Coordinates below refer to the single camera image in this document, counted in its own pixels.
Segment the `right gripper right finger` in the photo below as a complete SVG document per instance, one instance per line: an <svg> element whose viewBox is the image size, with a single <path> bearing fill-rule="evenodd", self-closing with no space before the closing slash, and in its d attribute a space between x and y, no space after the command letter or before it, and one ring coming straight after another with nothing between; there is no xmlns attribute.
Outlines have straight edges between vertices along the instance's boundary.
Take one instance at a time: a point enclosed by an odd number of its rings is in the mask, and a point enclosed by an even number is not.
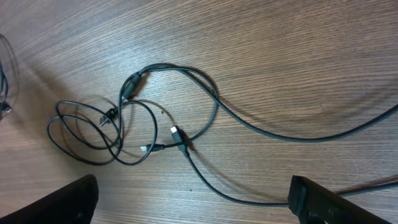
<svg viewBox="0 0 398 224"><path fill-rule="evenodd" d="M288 202L289 209L300 223L387 223L386 220L302 176L292 177Z"/></svg>

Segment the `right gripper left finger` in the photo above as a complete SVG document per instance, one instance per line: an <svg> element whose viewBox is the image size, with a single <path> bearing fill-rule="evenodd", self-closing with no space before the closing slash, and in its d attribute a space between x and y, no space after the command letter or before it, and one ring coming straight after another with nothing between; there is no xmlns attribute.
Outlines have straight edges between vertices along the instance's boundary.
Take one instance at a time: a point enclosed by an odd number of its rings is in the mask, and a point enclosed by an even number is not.
<svg viewBox="0 0 398 224"><path fill-rule="evenodd" d="M1 223L90 223L98 199L96 177L88 174L2 217Z"/></svg>

